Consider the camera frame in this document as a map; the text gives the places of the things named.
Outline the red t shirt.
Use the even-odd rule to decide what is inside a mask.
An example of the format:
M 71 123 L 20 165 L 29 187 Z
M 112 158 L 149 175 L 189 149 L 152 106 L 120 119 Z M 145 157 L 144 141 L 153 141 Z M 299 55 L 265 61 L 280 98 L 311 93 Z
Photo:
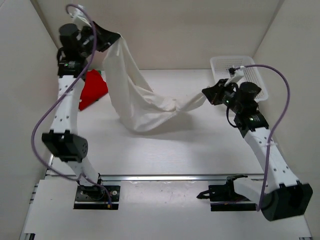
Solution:
M 109 92 L 101 72 L 95 69 L 86 73 L 85 84 L 80 95 L 78 109 L 83 111 Z

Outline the white cloth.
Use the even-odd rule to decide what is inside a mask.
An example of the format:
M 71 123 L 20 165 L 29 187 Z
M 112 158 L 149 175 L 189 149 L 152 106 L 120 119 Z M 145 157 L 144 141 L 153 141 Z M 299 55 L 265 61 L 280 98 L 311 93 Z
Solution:
M 102 62 L 111 104 L 122 124 L 137 133 L 151 131 L 179 114 L 201 107 L 201 91 L 182 98 L 157 94 L 136 65 L 123 37 L 113 43 Z

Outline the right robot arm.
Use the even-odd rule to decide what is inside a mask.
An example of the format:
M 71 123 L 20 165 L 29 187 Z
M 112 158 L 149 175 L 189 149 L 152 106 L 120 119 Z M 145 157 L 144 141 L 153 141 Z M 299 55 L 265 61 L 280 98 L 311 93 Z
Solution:
M 220 79 L 202 93 L 214 105 L 225 105 L 235 113 L 233 125 L 251 147 L 264 171 L 264 180 L 247 175 L 228 176 L 223 185 L 210 185 L 198 199 L 209 199 L 213 211 L 246 211 L 259 208 L 268 221 L 304 215 L 313 195 L 291 171 L 271 137 L 265 117 L 255 100 L 261 88 L 252 82 L 227 83 Z

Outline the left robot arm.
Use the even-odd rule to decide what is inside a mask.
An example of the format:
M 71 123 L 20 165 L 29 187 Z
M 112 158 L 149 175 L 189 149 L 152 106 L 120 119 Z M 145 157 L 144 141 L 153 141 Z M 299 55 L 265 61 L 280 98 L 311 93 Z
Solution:
M 59 28 L 59 38 L 62 44 L 57 53 L 59 103 L 50 130 L 41 139 L 54 157 L 73 170 L 81 186 L 89 186 L 87 194 L 100 200 L 105 188 L 98 183 L 99 173 L 87 157 L 88 141 L 78 135 L 78 110 L 90 65 L 87 58 L 96 51 L 106 51 L 120 35 L 96 23 L 82 28 L 68 23 Z

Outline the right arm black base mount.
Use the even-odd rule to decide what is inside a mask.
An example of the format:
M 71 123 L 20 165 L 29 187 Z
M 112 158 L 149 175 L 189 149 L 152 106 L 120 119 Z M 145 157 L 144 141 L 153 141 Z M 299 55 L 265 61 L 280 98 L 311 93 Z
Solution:
M 256 204 L 235 192 L 234 181 L 248 179 L 247 175 L 228 176 L 225 184 L 211 184 L 208 190 L 200 192 L 196 198 L 210 201 L 211 212 L 247 212 L 255 211 Z

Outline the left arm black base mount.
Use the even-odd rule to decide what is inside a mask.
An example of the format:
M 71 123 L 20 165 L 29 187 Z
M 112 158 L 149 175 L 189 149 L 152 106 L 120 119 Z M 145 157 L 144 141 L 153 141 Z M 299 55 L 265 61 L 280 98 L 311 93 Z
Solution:
M 75 193 L 73 208 L 75 210 L 118 210 L 120 202 L 121 186 L 103 185 L 78 185 Z

